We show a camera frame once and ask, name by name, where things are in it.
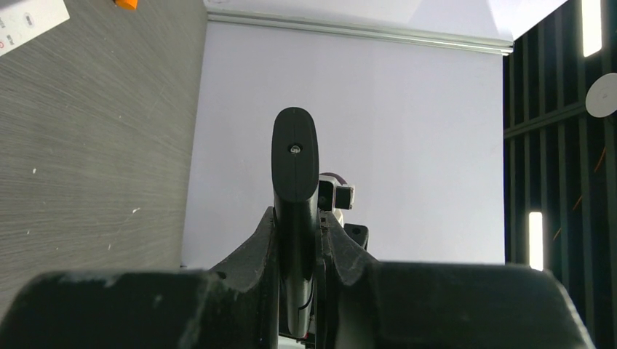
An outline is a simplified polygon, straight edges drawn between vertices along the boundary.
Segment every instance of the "cable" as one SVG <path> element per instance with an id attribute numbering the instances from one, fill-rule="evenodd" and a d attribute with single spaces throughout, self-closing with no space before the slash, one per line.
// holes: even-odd
<path id="1" fill-rule="evenodd" d="M 596 167 L 594 168 L 594 173 L 597 173 L 600 170 L 600 167 L 602 166 L 602 162 L 604 161 L 605 157 L 606 157 L 606 147 L 604 147 L 604 149 L 602 150 L 602 154 L 600 155 L 600 160 L 598 160 Z M 574 207 L 572 208 L 572 210 L 576 211 L 576 209 L 581 205 L 582 201 L 583 201 L 583 195 L 581 194 L 581 196 L 578 197 L 576 204 L 574 204 Z M 561 234 L 561 228 L 559 228 L 559 230 L 555 233 L 555 235 L 553 235 L 553 241 L 555 241 L 555 239 L 559 236 L 559 234 Z"/>

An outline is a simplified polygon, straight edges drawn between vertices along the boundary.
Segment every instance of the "black slatted wall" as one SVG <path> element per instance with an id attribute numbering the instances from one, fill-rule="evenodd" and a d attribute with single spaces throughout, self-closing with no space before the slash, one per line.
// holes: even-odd
<path id="1" fill-rule="evenodd" d="M 504 58 L 505 247 L 508 262 L 528 263 L 528 214 L 543 212 L 546 268 L 597 347 L 617 349 L 617 121 L 585 108 L 590 86 L 617 71 L 617 0 L 602 16 L 592 56 L 581 0 L 568 0 Z"/>

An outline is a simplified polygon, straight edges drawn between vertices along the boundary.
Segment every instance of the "black plastic part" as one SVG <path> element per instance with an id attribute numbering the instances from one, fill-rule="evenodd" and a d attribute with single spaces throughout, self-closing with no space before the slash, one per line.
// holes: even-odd
<path id="1" fill-rule="evenodd" d="M 317 206 L 322 211 L 332 211 L 334 209 L 334 190 L 333 182 L 327 180 L 319 181 L 319 200 Z"/>
<path id="2" fill-rule="evenodd" d="M 368 228 L 363 225 L 357 224 L 345 224 L 343 227 L 347 236 L 351 238 L 351 240 L 355 241 L 358 246 L 363 249 L 368 248 Z"/>
<path id="3" fill-rule="evenodd" d="M 316 348 L 594 347 L 568 294 L 548 273 L 378 262 L 331 212 L 324 215 Z"/>
<path id="4" fill-rule="evenodd" d="M 272 221 L 270 208 L 209 271 L 41 275 L 5 315 L 0 348 L 277 348 Z"/>
<path id="5" fill-rule="evenodd" d="M 353 194 L 354 189 L 352 187 L 336 187 L 334 207 L 337 209 L 351 209 L 351 197 Z"/>
<path id="6" fill-rule="evenodd" d="M 297 338 L 304 337 L 309 328 L 319 228 L 318 184 L 319 152 L 313 119 L 304 109 L 285 109 L 274 122 L 272 185 L 287 328 Z"/>

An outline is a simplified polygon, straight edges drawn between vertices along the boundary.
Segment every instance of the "white backdrop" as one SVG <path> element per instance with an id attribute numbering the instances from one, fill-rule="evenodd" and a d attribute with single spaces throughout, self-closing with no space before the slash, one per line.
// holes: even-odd
<path id="1" fill-rule="evenodd" d="M 357 187 L 346 222 L 382 260 L 503 263 L 502 58 L 210 23 L 183 262 L 209 268 L 272 205 L 280 110 L 315 119 L 320 172 Z"/>

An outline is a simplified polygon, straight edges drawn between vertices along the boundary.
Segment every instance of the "gray floor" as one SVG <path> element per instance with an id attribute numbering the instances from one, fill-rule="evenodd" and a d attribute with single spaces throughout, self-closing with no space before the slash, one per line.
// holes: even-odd
<path id="1" fill-rule="evenodd" d="M 177 268 L 202 0 L 65 0 L 0 57 L 0 314 L 46 270 Z"/>

